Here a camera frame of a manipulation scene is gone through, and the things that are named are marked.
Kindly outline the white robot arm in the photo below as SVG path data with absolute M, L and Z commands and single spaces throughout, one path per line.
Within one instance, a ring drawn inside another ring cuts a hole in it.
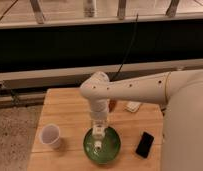
M 96 72 L 80 86 L 93 122 L 107 120 L 109 100 L 166 107 L 160 171 L 203 171 L 203 69 L 110 81 Z

